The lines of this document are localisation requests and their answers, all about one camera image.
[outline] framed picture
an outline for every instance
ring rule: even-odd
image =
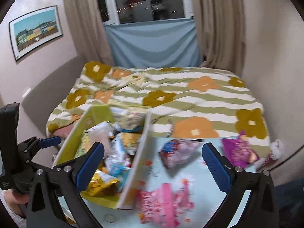
[[[57,6],[27,13],[9,23],[16,61],[40,45],[63,35]]]

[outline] hand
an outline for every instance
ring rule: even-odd
[[[25,217],[25,213],[20,210],[18,204],[28,203],[28,194],[13,192],[11,189],[9,189],[4,192],[3,196],[7,205],[15,214],[19,215],[20,217]]]

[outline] purple snack bag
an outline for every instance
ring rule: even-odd
[[[245,168],[260,158],[249,147],[248,139],[244,131],[241,131],[237,139],[222,139],[226,158],[233,166]]]

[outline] floral duvet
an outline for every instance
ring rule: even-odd
[[[218,138],[242,130],[260,158],[270,152],[262,104],[235,74],[209,68],[123,69],[87,63],[51,113],[47,135],[77,121],[91,105],[150,106],[153,136]]]

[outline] table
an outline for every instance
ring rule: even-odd
[[[178,167],[174,171],[168,171],[164,168],[162,161],[157,153],[164,143],[172,140],[172,138],[152,138],[147,145],[147,159],[152,161],[150,166],[142,172],[143,179],[146,178],[146,190],[152,191],[161,186],[162,183],[172,183],[173,190],[177,190],[181,181],[186,178],[190,182],[191,196],[190,201],[194,202],[194,209],[187,213],[185,221],[182,222],[178,228],[184,227],[203,227],[211,218],[213,213],[217,210],[219,205],[224,200],[226,193],[221,192],[213,179],[209,169],[203,162],[202,146],[198,149],[197,153],[191,158],[191,161]],[[223,155],[222,144],[219,138],[217,139],[204,139],[204,143],[211,142],[214,147]],[[255,166],[252,164],[246,168],[246,171],[255,172]],[[247,190],[243,199],[237,209],[233,219],[228,227],[237,224],[242,212],[246,206],[247,200],[250,195],[250,190]],[[155,227],[155,224],[148,223],[145,225],[140,224],[135,211],[131,210],[115,210],[95,203],[84,200],[93,215],[105,228],[150,228]],[[63,197],[59,197],[59,202],[67,216],[70,216],[68,206]]]

